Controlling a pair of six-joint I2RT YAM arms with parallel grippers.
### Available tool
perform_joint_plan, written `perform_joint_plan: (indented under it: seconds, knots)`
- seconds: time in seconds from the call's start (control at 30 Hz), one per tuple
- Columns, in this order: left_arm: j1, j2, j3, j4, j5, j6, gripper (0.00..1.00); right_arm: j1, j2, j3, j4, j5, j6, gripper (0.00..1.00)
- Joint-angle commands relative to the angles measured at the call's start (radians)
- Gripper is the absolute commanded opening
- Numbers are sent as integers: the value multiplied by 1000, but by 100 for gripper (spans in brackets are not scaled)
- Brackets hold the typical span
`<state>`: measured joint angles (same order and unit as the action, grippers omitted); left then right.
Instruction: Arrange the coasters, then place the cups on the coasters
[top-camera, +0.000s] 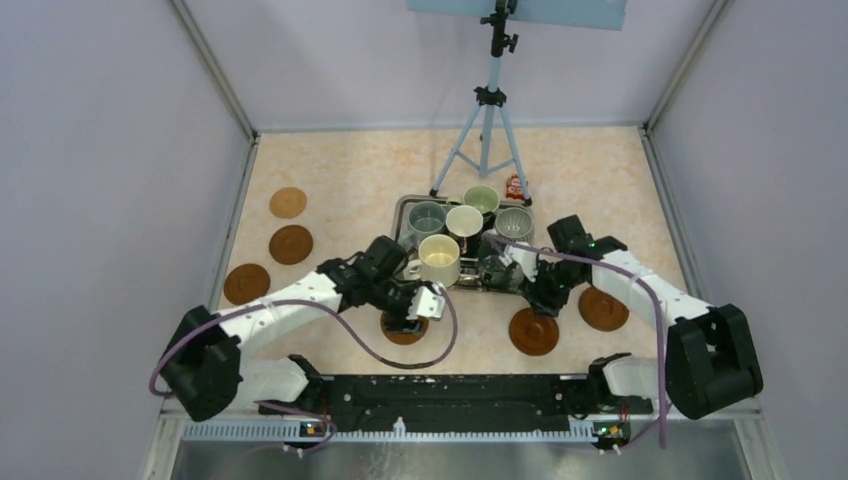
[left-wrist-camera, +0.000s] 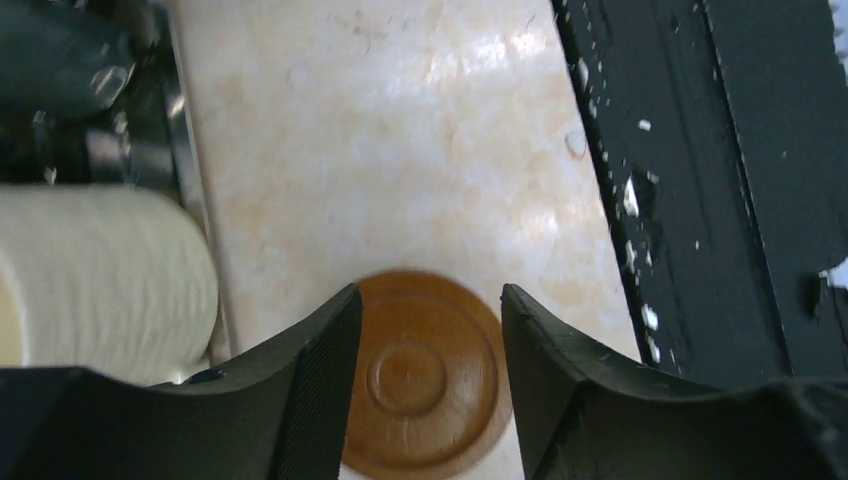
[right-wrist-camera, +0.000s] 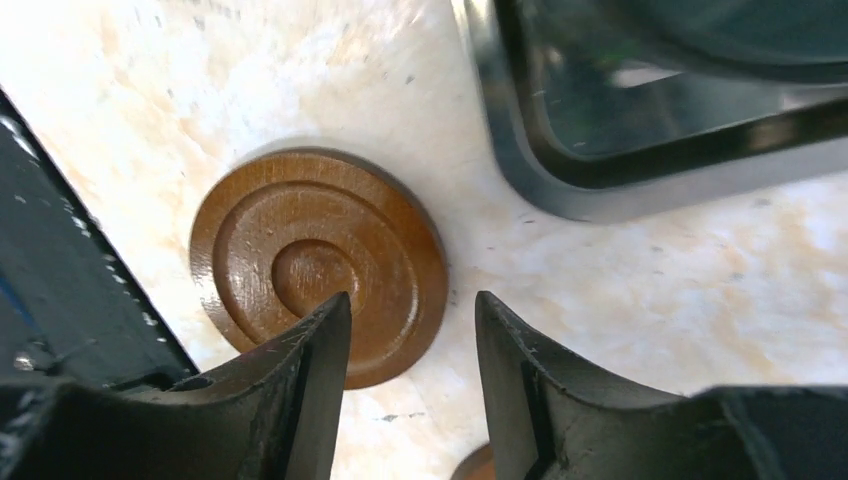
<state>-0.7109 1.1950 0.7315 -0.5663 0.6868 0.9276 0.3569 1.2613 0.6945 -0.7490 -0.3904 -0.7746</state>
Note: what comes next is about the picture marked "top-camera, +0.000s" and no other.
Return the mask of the steel tray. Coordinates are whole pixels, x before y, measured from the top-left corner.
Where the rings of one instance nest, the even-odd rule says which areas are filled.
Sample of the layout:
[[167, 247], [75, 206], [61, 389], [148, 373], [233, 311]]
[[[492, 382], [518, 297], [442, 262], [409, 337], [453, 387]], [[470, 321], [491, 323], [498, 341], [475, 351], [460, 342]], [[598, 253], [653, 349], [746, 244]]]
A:
[[[417, 250], [415, 248], [409, 248], [405, 245], [405, 234], [407, 231], [407, 227], [405, 226], [408, 214], [413, 206], [417, 203], [424, 201], [434, 201], [444, 207], [446, 212], [453, 206], [457, 206], [460, 202], [460, 197], [430, 197], [428, 195], [418, 195], [418, 194], [409, 194], [401, 197], [396, 206], [394, 212], [394, 221], [391, 229], [391, 237], [400, 243], [409, 253], [411, 259], [417, 257]], [[464, 291], [476, 291], [476, 292], [492, 292], [499, 294], [510, 294], [510, 295], [518, 295], [519, 287], [516, 291], [491, 291], [484, 289], [480, 283], [477, 271], [477, 262], [478, 262], [478, 253], [468, 256], [463, 254], [460, 257], [460, 277], [459, 281], [452, 286], [452, 289], [455, 290], [464, 290]]]

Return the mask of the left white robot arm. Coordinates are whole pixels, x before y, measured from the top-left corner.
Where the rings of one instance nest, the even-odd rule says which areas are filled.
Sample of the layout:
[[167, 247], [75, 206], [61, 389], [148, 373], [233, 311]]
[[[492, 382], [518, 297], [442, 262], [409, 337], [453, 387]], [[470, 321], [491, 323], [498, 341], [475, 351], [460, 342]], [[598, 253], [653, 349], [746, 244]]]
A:
[[155, 395], [172, 397], [194, 421], [211, 419], [232, 404], [285, 402], [297, 413], [319, 404], [320, 386], [292, 360], [271, 363], [269, 380], [258, 379], [249, 359], [265, 345], [314, 320], [370, 305], [404, 324], [438, 319], [446, 301], [442, 286], [400, 280], [406, 250], [387, 236], [349, 259], [333, 258], [293, 284], [242, 307], [189, 310], [151, 376]]

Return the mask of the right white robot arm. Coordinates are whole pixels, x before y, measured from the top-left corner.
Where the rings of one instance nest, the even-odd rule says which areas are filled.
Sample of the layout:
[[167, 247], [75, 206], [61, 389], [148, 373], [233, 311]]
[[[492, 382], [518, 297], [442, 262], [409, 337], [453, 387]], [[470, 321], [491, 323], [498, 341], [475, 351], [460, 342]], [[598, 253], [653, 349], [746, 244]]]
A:
[[700, 419], [754, 398], [764, 388], [745, 313], [712, 305], [664, 280], [613, 236], [593, 238], [576, 215], [547, 228], [553, 247], [525, 242], [505, 248], [503, 262], [519, 266], [520, 291], [540, 315], [554, 316], [570, 292], [585, 284], [651, 322], [658, 336], [654, 360], [615, 354], [595, 361], [586, 385], [589, 404], [612, 412], [626, 397], [671, 404]]

